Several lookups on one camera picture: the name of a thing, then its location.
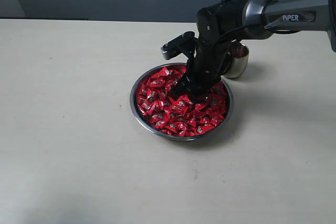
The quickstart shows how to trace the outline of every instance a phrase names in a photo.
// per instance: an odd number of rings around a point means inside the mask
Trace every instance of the robotic arm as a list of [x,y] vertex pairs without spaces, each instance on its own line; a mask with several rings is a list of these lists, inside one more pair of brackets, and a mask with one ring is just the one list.
[[220,81],[230,66],[230,47],[243,39],[267,39],[276,34],[302,30],[326,31],[336,52],[335,0],[222,0],[197,13],[198,39],[188,31],[166,43],[161,52],[166,60],[183,53],[187,72],[171,90],[196,100]]

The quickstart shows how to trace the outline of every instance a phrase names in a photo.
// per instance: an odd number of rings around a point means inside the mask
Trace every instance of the stainless steel cup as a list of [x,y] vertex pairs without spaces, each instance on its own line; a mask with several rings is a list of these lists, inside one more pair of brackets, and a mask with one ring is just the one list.
[[232,56],[232,60],[229,66],[228,71],[224,74],[226,78],[238,78],[241,76],[248,62],[248,47],[242,43],[234,42],[230,47],[229,53]]
[[185,63],[168,63],[168,64],[164,64],[164,65],[161,65],[161,66],[157,66],[155,68],[152,68],[151,70],[147,71],[146,73],[144,73],[141,77],[139,77],[139,79],[135,82],[133,88],[132,88],[132,91],[131,91],[131,95],[130,95],[130,105],[131,105],[131,110],[135,116],[135,118],[137,119],[137,121],[143,126],[145,127],[148,131],[156,134],[156,135],[159,135],[159,136],[162,136],[162,137],[165,137],[165,138],[168,138],[168,139],[171,139],[171,140],[176,140],[176,141],[190,141],[190,140],[195,140],[195,139],[199,139],[199,138],[202,138],[206,135],[209,135],[209,134],[212,134],[214,132],[217,132],[220,128],[222,128],[226,123],[227,121],[230,119],[231,117],[231,114],[232,114],[232,111],[233,111],[233,95],[232,95],[232,92],[231,92],[231,89],[230,87],[228,86],[228,84],[222,79],[222,82],[227,90],[227,93],[229,95],[228,97],[228,103],[229,103],[229,109],[228,109],[228,112],[226,113],[225,115],[225,119],[222,123],[220,123],[220,125],[218,125],[217,127],[215,127],[213,130],[209,131],[209,132],[206,132],[202,135],[196,135],[196,136],[186,136],[186,137],[180,137],[180,136],[169,136],[169,135],[166,135],[166,134],[163,134],[162,132],[160,131],[157,131],[155,130],[154,128],[150,127],[146,121],[143,119],[143,117],[141,116],[141,114],[139,113],[139,109],[138,109],[138,105],[137,105],[137,100],[136,100],[136,90],[138,89],[138,85],[139,83],[144,79],[146,78],[147,76],[149,76],[150,74],[152,73],[155,73],[157,72],[158,69],[161,69],[163,67],[167,67],[167,68],[179,68],[179,66],[185,66],[186,64]]

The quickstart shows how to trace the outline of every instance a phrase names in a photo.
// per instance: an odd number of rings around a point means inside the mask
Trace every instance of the table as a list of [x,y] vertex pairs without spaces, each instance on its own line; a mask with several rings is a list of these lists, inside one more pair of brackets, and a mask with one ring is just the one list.
[[0,223],[334,223],[326,33],[245,41],[246,72],[227,81],[232,118],[182,143],[142,128],[129,94],[188,30],[195,24],[0,20]]

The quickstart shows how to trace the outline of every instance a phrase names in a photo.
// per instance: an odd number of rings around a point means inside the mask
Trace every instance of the candy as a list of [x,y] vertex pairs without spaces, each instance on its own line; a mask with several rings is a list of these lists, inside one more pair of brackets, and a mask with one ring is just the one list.
[[193,103],[187,94],[177,100],[169,92],[186,72],[185,67],[163,67],[143,79],[136,91],[138,112],[146,123],[166,135],[188,137],[204,134],[224,120],[227,91],[222,82]]

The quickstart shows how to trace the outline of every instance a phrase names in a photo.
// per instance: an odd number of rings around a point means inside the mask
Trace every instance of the bowl rim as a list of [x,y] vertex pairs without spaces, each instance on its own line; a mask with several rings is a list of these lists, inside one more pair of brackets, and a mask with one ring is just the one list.
[[230,105],[229,105],[229,110],[227,112],[227,115],[226,117],[224,118],[223,122],[220,123],[219,126],[215,127],[213,130],[211,131],[208,131],[204,134],[201,134],[201,135],[195,135],[195,136],[187,136],[187,137],[184,137],[184,136],[170,136],[170,135],[167,135],[167,134],[164,134],[160,131],[157,131],[155,130],[154,128],[150,127],[140,116],[139,112],[138,112],[138,105],[137,105],[137,101],[136,101],[136,97],[135,97],[135,91],[139,85],[139,83],[142,81],[142,79],[144,79],[147,75],[151,74],[152,72],[156,71],[158,68],[163,68],[163,67],[169,67],[169,66],[172,66],[172,65],[186,65],[186,63],[184,62],[171,62],[171,63],[166,63],[166,64],[163,64],[163,65],[159,65],[159,66],[156,66],[150,70],[148,70],[147,72],[145,72],[143,75],[141,75],[137,81],[135,82],[135,84],[133,85],[132,87],[132,90],[131,90],[131,94],[130,94],[130,106],[131,106],[131,110],[132,110],[132,113],[133,115],[135,116],[136,120],[144,127],[146,128],[147,130],[149,130],[150,132],[158,135],[158,136],[161,136],[161,137],[164,137],[164,138],[168,138],[168,139],[171,139],[171,140],[175,140],[175,141],[191,141],[191,140],[195,140],[195,139],[199,139],[199,138],[202,138],[202,137],[205,137],[209,134],[213,134],[215,132],[218,131],[218,129],[220,129],[222,126],[224,126],[227,121],[230,119],[231,115],[232,115],[232,112],[233,112],[233,108],[234,108],[234,101],[233,101],[233,94],[232,94],[232,91],[229,87],[229,85],[224,81],[223,78],[221,78],[221,82],[224,84],[226,90],[227,90],[227,93],[229,95],[229,100],[230,100]]

